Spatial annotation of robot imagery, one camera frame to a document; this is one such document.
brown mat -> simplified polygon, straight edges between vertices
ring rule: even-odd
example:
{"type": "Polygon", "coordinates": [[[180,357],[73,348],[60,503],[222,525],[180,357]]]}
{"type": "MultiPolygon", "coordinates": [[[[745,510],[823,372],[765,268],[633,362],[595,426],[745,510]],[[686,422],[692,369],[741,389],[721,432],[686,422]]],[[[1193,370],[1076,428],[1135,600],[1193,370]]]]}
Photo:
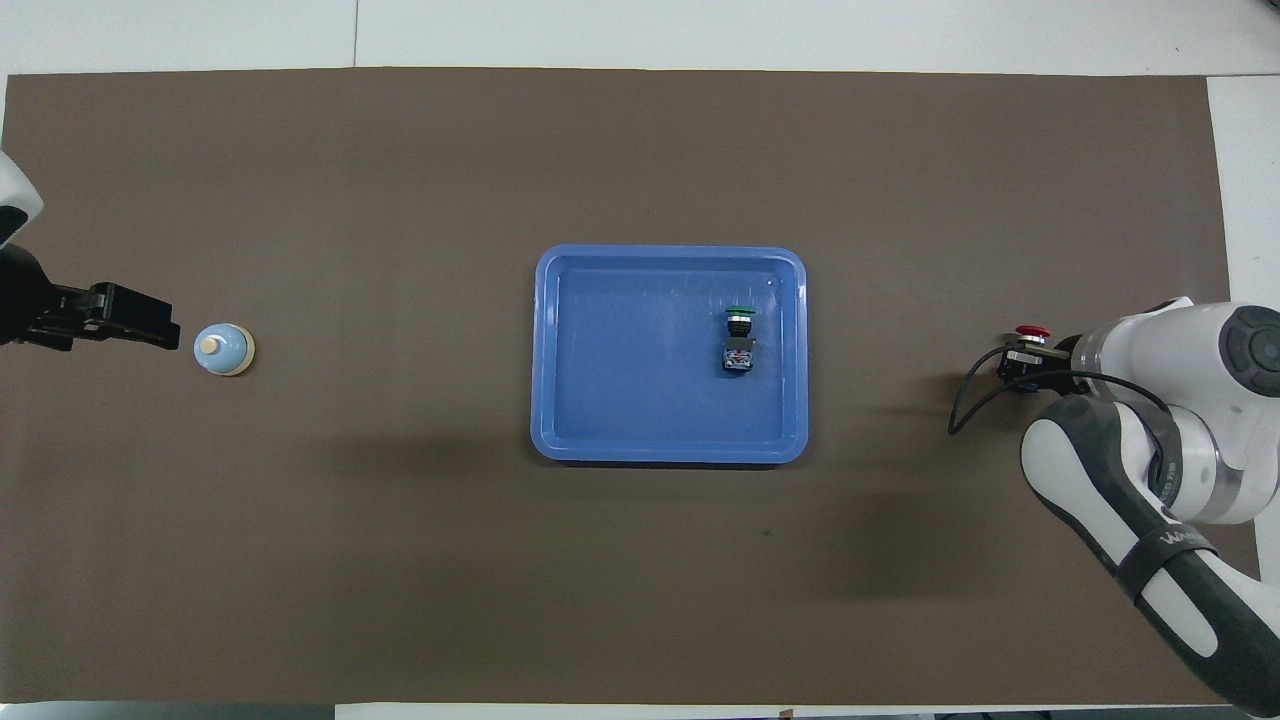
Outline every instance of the brown mat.
{"type": "Polygon", "coordinates": [[[1199,78],[17,77],[4,140],[20,245],[184,345],[0,348],[0,701],[1213,700],[1025,487],[1047,398],[943,430],[1015,324],[1226,297],[1199,78]],[[541,459],[561,242],[796,251],[804,456],[541,459]],[[223,320],[239,379],[189,355],[223,320]]]}

blue tray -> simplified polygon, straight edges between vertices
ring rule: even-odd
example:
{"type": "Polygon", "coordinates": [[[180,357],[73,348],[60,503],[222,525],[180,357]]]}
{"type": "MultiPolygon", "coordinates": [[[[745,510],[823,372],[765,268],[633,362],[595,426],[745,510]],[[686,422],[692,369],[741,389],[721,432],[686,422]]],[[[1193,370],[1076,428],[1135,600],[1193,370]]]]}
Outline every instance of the blue tray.
{"type": "Polygon", "coordinates": [[[781,464],[809,442],[804,263],[780,247],[561,245],[538,263],[530,434],[554,460],[781,464]],[[758,311],[721,368],[724,307],[758,311]]]}

black cable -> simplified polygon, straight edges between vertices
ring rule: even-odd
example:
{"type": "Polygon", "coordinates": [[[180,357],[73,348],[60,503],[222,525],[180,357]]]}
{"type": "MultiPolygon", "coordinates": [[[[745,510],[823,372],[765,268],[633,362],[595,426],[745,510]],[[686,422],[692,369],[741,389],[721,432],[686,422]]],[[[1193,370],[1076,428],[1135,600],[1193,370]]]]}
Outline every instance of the black cable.
{"type": "Polygon", "coordinates": [[[1139,386],[1138,383],[1129,382],[1129,380],[1126,380],[1124,378],[1117,378],[1115,375],[1107,375],[1105,373],[1091,373],[1088,370],[1044,370],[1043,373],[1032,373],[1029,375],[1023,375],[1021,378],[1018,378],[1016,380],[1007,382],[1007,383],[1000,386],[998,388],[988,392],[978,402],[974,402],[973,407],[970,407],[969,411],[965,413],[964,416],[961,416],[959,421],[956,421],[956,413],[960,411],[960,404],[964,402],[964,395],[969,389],[969,383],[973,382],[973,377],[978,373],[978,369],[982,366],[982,364],[986,363],[987,360],[992,359],[993,356],[1004,352],[1005,350],[1011,350],[1012,347],[1014,347],[1012,345],[1005,345],[1005,346],[997,347],[997,348],[987,352],[986,355],[983,355],[977,363],[974,363],[973,368],[969,368],[969,373],[965,375],[964,383],[960,386],[960,391],[956,392],[956,400],[955,400],[955,402],[951,404],[951,416],[947,419],[947,434],[948,436],[954,436],[954,434],[959,433],[961,429],[964,429],[964,427],[969,423],[969,420],[972,420],[973,416],[977,415],[978,411],[982,410],[984,405],[987,405],[988,402],[991,402],[996,397],[998,397],[998,396],[1004,395],[1005,392],[1009,392],[1009,391],[1011,391],[1011,389],[1014,389],[1014,388],[1016,388],[1019,386],[1024,386],[1024,384],[1027,384],[1030,380],[1037,380],[1037,379],[1041,379],[1041,378],[1062,378],[1062,377],[1066,377],[1066,378],[1089,378],[1089,379],[1094,379],[1094,380],[1107,382],[1107,383],[1111,383],[1111,384],[1117,384],[1120,387],[1129,388],[1129,389],[1137,392],[1138,395],[1146,397],[1152,404],[1155,404],[1156,407],[1160,407],[1160,410],[1162,413],[1166,413],[1166,414],[1169,413],[1169,406],[1165,405],[1165,401],[1160,400],[1160,397],[1157,397],[1156,393],[1153,393],[1149,389],[1139,386]]]}
{"type": "Polygon", "coordinates": [[[995,348],[984,352],[982,357],[979,357],[977,361],[974,361],[973,365],[969,366],[969,372],[964,374],[964,382],[960,383],[960,389],[956,392],[955,402],[951,404],[951,416],[947,418],[947,434],[948,436],[954,436],[954,434],[956,434],[956,433],[960,432],[959,428],[956,428],[956,429],[952,429],[952,428],[956,427],[956,413],[960,411],[960,402],[964,400],[964,393],[969,392],[969,383],[973,382],[973,377],[978,374],[978,370],[982,368],[982,365],[987,360],[991,360],[996,355],[1000,355],[1001,352],[1005,352],[1005,351],[1012,350],[1012,348],[1014,348],[1014,346],[1011,343],[1010,345],[1001,345],[1000,347],[995,347],[995,348]]]}

